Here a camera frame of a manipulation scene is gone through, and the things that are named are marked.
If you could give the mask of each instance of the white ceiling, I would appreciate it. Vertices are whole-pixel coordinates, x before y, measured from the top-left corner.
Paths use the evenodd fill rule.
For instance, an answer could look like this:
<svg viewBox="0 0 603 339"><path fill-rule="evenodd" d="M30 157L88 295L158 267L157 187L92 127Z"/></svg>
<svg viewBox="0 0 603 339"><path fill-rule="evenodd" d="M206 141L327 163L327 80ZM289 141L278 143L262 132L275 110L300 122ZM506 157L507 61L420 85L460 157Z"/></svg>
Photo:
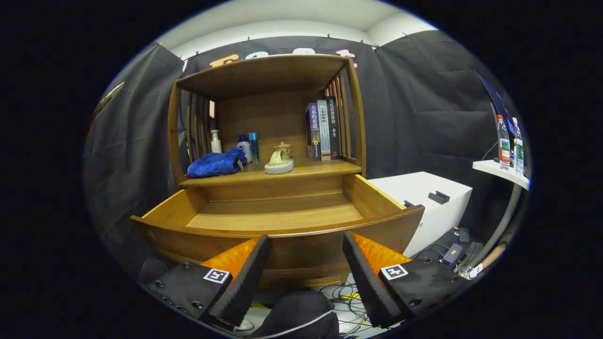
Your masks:
<svg viewBox="0 0 603 339"><path fill-rule="evenodd" d="M282 20L326 22L368 31L399 13L404 12L376 0L233 0L188 19L156 41L172 49L226 28Z"/></svg>

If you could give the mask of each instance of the book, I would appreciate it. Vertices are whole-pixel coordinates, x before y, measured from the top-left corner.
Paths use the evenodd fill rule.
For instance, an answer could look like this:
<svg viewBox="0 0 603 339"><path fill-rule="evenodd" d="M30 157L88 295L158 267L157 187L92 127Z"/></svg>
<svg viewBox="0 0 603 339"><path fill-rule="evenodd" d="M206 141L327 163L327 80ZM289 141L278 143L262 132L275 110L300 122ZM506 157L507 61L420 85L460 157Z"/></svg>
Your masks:
<svg viewBox="0 0 603 339"><path fill-rule="evenodd" d="M318 107L316 103L306 106L306 142L308 144L308 159L320 161L320 127L318 123Z"/></svg>
<svg viewBox="0 0 603 339"><path fill-rule="evenodd" d="M327 101L327 120L329 122L329 148L331 160L341 159L341 150L339 146L339 114L335 97L326 97Z"/></svg>
<svg viewBox="0 0 603 339"><path fill-rule="evenodd" d="M320 120L320 154L321 160L331 160L331 149L329 147L329 122L327 113L327 101L317 100L318 119Z"/></svg>

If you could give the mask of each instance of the black fabric backdrop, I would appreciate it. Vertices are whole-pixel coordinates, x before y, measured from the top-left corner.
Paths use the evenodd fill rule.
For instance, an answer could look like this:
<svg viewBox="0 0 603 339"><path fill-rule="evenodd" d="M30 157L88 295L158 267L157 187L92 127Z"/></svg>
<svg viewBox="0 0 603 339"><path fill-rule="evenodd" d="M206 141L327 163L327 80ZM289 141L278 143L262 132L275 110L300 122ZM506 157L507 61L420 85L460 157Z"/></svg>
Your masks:
<svg viewBox="0 0 603 339"><path fill-rule="evenodd" d="M175 193L167 137L172 84L183 61L157 43L140 52L112 81L123 88L97 117L83 154L91 219L107 250L136 276L154 250L130 215L142 215Z"/></svg>
<svg viewBox="0 0 603 339"><path fill-rule="evenodd" d="M104 95L125 81L94 123L84 152L84 184L91 216L103 242L130 275L137 276L145 258L156 254L134 232L129 216L146 213L177 189L166 142L173 81L207 69L209 63L228 55L238 54L242 60L257 51L288 54L296 48L333 55L348 49L355 54L369 179L426 171L470 186L473 192L460 226L470 228L482 241L491 235L513 186L472 169L472 162L480 160L496 141L490 98L472 70L500 92L512 116L518 114L488 69L441 31L415 33L375 50L359 42L325 37L257 39L193 56L184 71L183 61L154 43L107 88ZM185 92L178 121L185 170L189 165L186 100ZM496 148L487 159L495 156Z"/></svg>

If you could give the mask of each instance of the white floor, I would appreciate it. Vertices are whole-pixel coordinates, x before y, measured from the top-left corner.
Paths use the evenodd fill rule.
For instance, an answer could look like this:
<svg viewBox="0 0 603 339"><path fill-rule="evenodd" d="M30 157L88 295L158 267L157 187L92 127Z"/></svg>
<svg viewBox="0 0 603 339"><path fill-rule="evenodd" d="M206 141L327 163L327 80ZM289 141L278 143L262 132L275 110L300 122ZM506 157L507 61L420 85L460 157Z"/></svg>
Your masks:
<svg viewBox="0 0 603 339"><path fill-rule="evenodd" d="M351 274L347 279L347 283L354 283L354 278ZM312 288L312 290L321 290L321 292L329 299L333 299L333 297L338 298L339 296L354 297L354 293L358 292L355 287L342 287L341 285L329 286L324 288ZM284 293L284 291L258 291L254 302L274 303L278 299L278 296L282 293ZM352 309L356 313L361 315L361 317L356 315L354 312L351 312L350 307L352 307ZM340 334L349 334L349 337L356 336L357 339L365 339L388 330L371 327L370 321L365 320L367 316L364 311L364 305L362 304L362 300L360 299L353 299L351 305L344 304L336 300L335 312L337 313L337 318L339 319ZM243 337L245 335L253 333L253 331L262 326L264 319L266 319L266 316L268 316L269 313L270 309L253 307L249 308L249 311L245 315L245 319L250 321L253 324L254 328L248 331L235 331L235 333L233 334ZM390 329L395 328L398 325L399 324L391 326Z"/></svg>

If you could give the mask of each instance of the metal pole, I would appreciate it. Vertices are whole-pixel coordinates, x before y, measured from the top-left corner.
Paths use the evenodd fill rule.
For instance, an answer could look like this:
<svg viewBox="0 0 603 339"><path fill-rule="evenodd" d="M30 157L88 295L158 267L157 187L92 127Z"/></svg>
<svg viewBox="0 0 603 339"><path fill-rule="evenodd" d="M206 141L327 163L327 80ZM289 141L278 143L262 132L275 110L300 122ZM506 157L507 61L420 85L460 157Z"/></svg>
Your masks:
<svg viewBox="0 0 603 339"><path fill-rule="evenodd" d="M519 201L519 194L522 191L522 187L518 184L513 184L513 192L511 193L511 199L509 200L509 204L507 205L507 210L505 214L502 216L500 223L498 224L496 230L490 237L490 240L486 242L486 245L479 251L478 255L476 255L471 262L467 264L467 268L476 267L485 257L488 255L492 247L496 244L496 242L500 239L500 236L503 234L507 225L509 225L509 221L511 221L511 216L515 211L515 207L517 206L517 202Z"/></svg>

